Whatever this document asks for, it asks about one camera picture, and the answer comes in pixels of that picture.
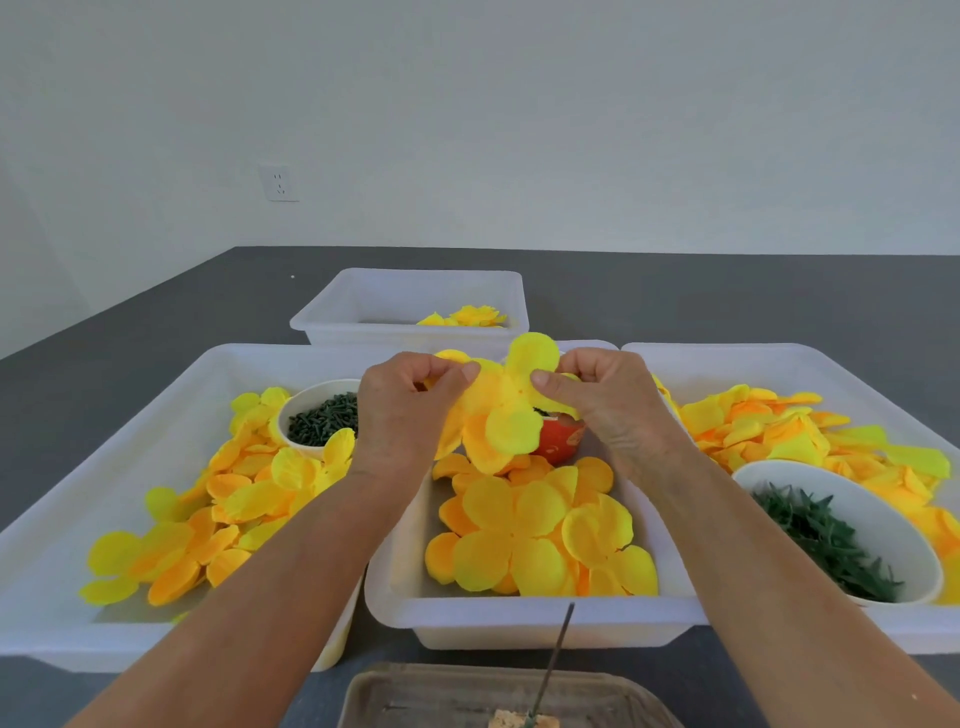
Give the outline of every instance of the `electrical outlet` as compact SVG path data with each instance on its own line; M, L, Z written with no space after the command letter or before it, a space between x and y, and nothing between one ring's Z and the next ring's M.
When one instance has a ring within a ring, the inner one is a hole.
M260 173L263 194L268 200L275 203L295 203L300 200L290 178L290 167L260 164L256 169Z

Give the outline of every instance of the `forearm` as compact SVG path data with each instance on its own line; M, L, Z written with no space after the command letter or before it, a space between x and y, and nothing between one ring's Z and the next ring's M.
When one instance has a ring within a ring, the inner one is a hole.
M360 473L315 498L71 728L276 726L409 489Z
M692 449L659 455L631 458L635 482L772 725L957 724L957 703L731 478Z

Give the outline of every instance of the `dark gray surface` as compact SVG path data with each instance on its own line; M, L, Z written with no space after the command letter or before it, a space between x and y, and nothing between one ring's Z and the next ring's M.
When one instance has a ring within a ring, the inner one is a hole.
M8 423L0 438L0 527L207 349L305 344L290 318L352 266L519 271L531 329L557 339L807 344L960 442L960 257L237 248L0 360ZM40 430L44 437L35 437ZM361 599L343 660L307 679L283 725L335 725L349 680L374 662L541 667L547 658L431 652L412 632L375 622ZM960 696L960 657L919 661ZM559 668L635 680L688 728L764 724L708 628L657 649L567 651ZM0 660L0 726L60 726L110 679Z

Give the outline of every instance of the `fingernail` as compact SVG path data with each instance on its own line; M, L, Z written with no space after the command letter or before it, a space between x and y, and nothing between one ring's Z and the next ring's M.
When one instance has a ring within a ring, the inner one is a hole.
M480 365L475 361L469 361L464 364L463 369L460 371L464 373L464 378L472 383L477 378L477 375L480 374Z

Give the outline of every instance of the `left hand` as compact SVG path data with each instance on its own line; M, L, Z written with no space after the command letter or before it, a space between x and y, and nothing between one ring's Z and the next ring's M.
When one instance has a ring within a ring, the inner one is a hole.
M426 353L402 352L370 367L357 393L359 436L352 473L409 486L411 494L430 468L450 407L480 372ZM429 391L417 384L439 380Z

